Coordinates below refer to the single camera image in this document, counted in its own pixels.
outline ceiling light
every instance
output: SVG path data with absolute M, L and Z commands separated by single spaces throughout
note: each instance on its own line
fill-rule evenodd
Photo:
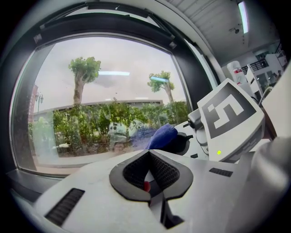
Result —
M 160 77 L 151 77 L 151 80 L 161 81 L 161 82 L 169 82 L 169 79 L 167 78 L 160 78 Z
M 136 97 L 135 99 L 136 100 L 148 100 L 149 98 L 148 97 Z
M 244 33 L 247 33 L 249 31 L 249 25 L 248 25 L 248 21 L 247 21 L 245 2 L 240 2 L 238 4 L 238 7 L 239 7 L 240 13 L 241 13 L 242 28 L 244 30 Z
M 121 75 L 128 76 L 130 72 L 122 72 L 122 71 L 98 71 L 99 75 Z

